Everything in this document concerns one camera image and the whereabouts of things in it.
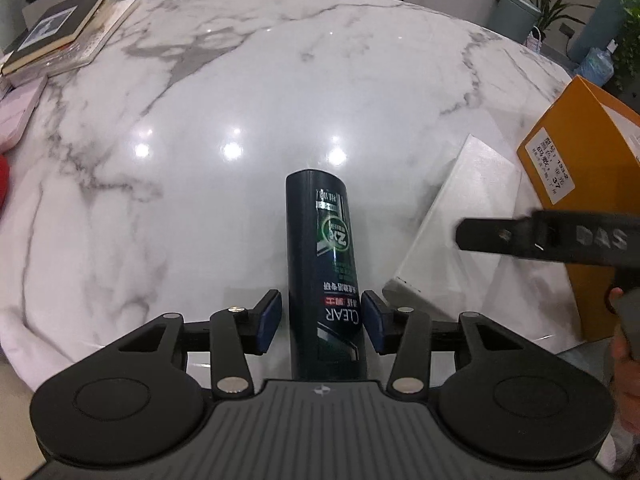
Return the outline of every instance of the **ribbed gray panel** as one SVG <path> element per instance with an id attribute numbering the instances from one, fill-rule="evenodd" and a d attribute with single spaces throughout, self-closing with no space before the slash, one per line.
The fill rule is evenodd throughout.
<path id="1" fill-rule="evenodd" d="M 596 465 L 515 472 L 452 444 L 422 405 L 377 383 L 269 381 L 249 400 L 221 403 L 189 443 L 155 462 L 116 471 L 50 463 L 34 480 L 602 480 Z"/>

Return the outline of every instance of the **small basket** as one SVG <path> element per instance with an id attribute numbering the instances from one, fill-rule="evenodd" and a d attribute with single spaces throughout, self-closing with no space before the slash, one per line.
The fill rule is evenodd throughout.
<path id="1" fill-rule="evenodd" d="M 540 33 L 540 29 L 533 27 L 524 44 L 529 50 L 533 50 L 536 54 L 540 54 L 540 50 L 542 49 L 542 34 Z"/>

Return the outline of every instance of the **gray bin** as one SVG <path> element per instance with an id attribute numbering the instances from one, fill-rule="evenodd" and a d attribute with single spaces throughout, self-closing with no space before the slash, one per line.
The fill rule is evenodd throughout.
<path id="1" fill-rule="evenodd" d="M 498 0 L 486 28 L 524 43 L 540 14 L 540 9 L 529 0 Z"/>

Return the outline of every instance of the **orange box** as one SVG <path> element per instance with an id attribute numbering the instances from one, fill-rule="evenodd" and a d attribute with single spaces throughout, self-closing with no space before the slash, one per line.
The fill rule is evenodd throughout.
<path id="1" fill-rule="evenodd" d="M 640 216 L 640 116 L 603 89 L 576 77 L 518 148 L 544 209 Z M 612 334 L 604 305 L 614 269 L 566 266 L 582 336 Z"/>

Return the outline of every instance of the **black bottle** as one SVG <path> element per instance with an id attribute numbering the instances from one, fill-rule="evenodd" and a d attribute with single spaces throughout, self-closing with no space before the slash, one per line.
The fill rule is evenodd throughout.
<path id="1" fill-rule="evenodd" d="M 293 379 L 365 379 L 351 221 L 339 178 L 319 170 L 287 177 L 287 260 Z"/>

